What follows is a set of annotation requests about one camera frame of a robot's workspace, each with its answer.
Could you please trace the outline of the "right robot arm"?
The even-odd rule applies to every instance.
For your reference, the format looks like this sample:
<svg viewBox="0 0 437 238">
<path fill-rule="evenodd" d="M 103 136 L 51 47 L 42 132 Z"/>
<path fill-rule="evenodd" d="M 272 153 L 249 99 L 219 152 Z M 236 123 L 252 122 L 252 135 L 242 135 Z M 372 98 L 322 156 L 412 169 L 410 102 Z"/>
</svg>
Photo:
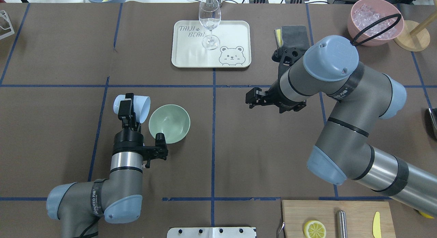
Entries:
<svg viewBox="0 0 437 238">
<path fill-rule="evenodd" d="M 312 149 L 307 168 L 334 185 L 354 180 L 380 195 L 436 217 L 436 176 L 367 143 L 378 119 L 396 115 L 406 89 L 385 73 L 359 61 L 350 41 L 326 36 L 290 67 L 281 56 L 278 79 L 267 91 L 255 87 L 245 95 L 254 106 L 275 105 L 279 112 L 299 111 L 320 92 L 337 101 Z"/>
</svg>

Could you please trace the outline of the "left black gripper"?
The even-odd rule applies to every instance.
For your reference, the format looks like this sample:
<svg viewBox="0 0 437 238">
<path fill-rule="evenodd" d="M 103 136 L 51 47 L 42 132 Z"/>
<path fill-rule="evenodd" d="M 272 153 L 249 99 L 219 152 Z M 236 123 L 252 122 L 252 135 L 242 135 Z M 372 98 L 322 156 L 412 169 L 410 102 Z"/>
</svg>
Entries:
<svg viewBox="0 0 437 238">
<path fill-rule="evenodd" d="M 134 93 L 126 93 L 119 103 L 118 119 L 122 122 L 122 130 L 115 134 L 113 155 L 120 152 L 140 154 L 144 146 L 144 136 L 131 129 L 136 129 L 136 113 L 134 112 Z"/>
</svg>

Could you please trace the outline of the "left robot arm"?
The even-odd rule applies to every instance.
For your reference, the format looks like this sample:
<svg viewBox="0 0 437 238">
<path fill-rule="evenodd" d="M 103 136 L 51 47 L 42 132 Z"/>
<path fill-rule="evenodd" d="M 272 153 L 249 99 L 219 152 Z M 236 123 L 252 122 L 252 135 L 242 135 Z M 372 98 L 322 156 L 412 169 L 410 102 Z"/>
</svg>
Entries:
<svg viewBox="0 0 437 238">
<path fill-rule="evenodd" d="M 150 97 L 133 93 L 118 95 L 114 100 L 113 110 L 122 130 L 114 137 L 107 179 L 63 184 L 50 191 L 46 209 L 51 219 L 61 221 L 62 238 L 96 238 L 100 219 L 123 224 L 139 218 L 143 163 L 149 162 L 141 124 L 149 114 L 150 103 Z"/>
</svg>

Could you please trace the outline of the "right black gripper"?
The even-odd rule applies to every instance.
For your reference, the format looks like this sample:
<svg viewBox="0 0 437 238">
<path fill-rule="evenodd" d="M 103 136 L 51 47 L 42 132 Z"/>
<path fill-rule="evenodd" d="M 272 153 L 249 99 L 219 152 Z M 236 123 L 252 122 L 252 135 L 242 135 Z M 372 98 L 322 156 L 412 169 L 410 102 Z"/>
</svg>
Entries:
<svg viewBox="0 0 437 238">
<path fill-rule="evenodd" d="M 298 112 L 306 107 L 306 100 L 296 102 L 285 97 L 279 84 L 272 84 L 266 92 L 263 92 L 261 88 L 252 88 L 245 95 L 245 103 L 249 105 L 249 109 L 253 109 L 255 106 L 268 106 L 273 104 L 279 108 L 280 114 L 285 111 Z"/>
</svg>

